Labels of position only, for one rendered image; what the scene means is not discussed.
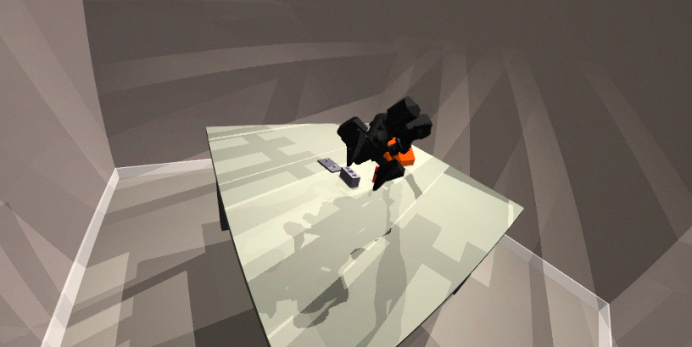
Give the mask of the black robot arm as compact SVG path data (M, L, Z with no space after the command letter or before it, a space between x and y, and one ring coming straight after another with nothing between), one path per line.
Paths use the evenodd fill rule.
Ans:
M389 144L390 155L406 154L412 147L412 142L416 139L423 139L431 135L432 122L429 115L420 114L418 104L409 96L399 100L395 105L387 109L386 114L377 114L369 124L383 123L388 126L391 135L396 137L395 143ZM361 149L354 161L360 165L372 159L363 149Z

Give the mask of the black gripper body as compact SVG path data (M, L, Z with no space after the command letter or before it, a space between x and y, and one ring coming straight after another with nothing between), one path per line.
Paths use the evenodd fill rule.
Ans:
M363 121L354 116L351 119L345 121L337 130L337 134L340 137L350 133L351 131L359 128L367 136L362 149L374 159L380 166L377 171L394 166L398 171L399 175L390 177L386 182L401 178L405 175L405 168L396 160L388 161L383 155L390 151L388 143L393 140L393 136L388 128L388 126L383 123L373 124L369 131L368 127L363 123Z

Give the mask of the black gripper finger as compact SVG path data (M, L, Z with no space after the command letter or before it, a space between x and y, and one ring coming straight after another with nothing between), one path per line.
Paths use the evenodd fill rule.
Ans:
M373 186L373 192L376 192L390 177L398 176L399 171L392 165L388 168L376 171L376 180Z
M347 146L347 167L351 166L361 150L367 136L359 128L341 137Z

